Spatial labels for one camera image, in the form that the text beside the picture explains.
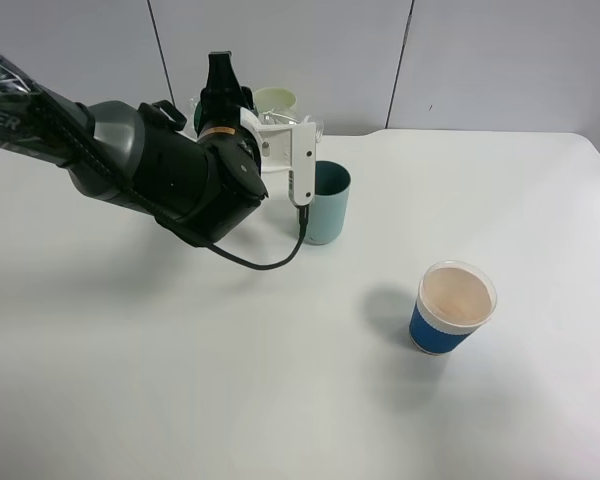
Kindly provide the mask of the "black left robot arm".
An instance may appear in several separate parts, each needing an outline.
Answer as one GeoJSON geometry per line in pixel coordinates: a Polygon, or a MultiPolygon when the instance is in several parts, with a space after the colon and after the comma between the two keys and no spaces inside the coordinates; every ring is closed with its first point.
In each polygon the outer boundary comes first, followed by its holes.
{"type": "Polygon", "coordinates": [[[147,213],[195,246],[222,239],[268,196],[260,149],[240,124],[252,105],[229,52],[209,56],[196,139],[167,100],[86,106],[0,55],[1,149],[67,170],[83,195],[147,213]]]}

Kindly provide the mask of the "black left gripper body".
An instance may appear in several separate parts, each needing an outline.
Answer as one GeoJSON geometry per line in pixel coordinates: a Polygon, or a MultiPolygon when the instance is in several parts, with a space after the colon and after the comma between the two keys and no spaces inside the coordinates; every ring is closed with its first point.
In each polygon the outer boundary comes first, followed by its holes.
{"type": "Polygon", "coordinates": [[[233,135],[254,162],[260,164],[259,142],[254,135],[241,125],[241,109],[255,113],[252,90],[245,85],[240,86],[242,98],[235,102],[231,96],[213,93],[210,88],[201,90],[201,95],[194,113],[194,130],[197,138],[210,135],[212,130],[218,133],[233,135]]]}

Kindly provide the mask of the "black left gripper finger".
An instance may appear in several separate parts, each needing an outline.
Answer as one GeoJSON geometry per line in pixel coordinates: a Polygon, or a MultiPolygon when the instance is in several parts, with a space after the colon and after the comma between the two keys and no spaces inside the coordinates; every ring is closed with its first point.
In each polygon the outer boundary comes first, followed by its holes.
{"type": "Polygon", "coordinates": [[[209,69],[206,88],[212,91],[239,91],[230,51],[215,51],[208,55],[209,69]]]}

